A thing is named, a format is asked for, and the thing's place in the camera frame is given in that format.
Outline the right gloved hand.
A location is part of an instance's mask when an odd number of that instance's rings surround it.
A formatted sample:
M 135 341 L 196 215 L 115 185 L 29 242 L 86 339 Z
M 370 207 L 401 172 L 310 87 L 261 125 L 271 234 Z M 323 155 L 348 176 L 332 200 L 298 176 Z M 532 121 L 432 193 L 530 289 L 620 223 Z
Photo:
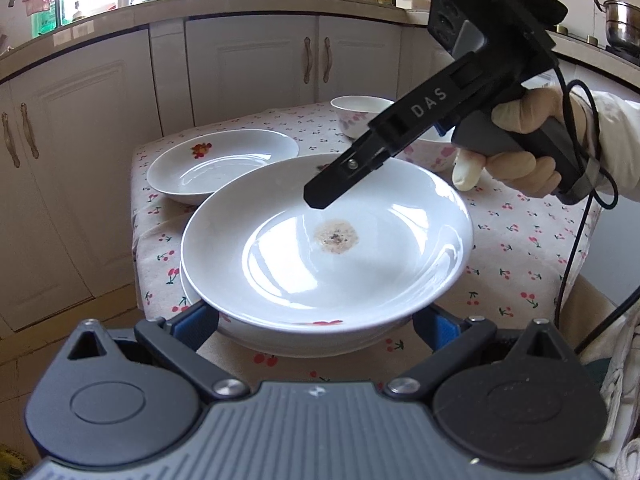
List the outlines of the right gloved hand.
M 572 92 L 570 109 L 579 144 L 588 153 L 598 156 L 600 144 L 594 131 L 596 120 L 586 97 Z M 491 120 L 496 126 L 521 134 L 534 132 L 549 118 L 564 120 L 563 93 L 558 86 L 530 90 L 523 99 L 500 104 L 491 112 Z M 484 171 L 509 188 L 533 198 L 551 194 L 561 183 L 556 163 L 549 156 L 537 158 L 529 152 L 518 151 L 487 157 L 464 148 L 454 163 L 452 183 L 462 192 L 472 190 Z

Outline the white sleeved right forearm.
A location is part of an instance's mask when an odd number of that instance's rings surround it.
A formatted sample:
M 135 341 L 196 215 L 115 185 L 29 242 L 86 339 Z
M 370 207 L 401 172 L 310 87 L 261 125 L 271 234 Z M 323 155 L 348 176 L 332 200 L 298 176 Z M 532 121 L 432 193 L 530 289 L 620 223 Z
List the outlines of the white sleeved right forearm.
M 639 103 L 624 100 L 610 92 L 593 92 L 599 132 L 594 130 L 591 110 L 587 110 L 584 144 L 593 155 L 600 142 L 601 168 L 606 170 L 621 196 L 639 201 Z

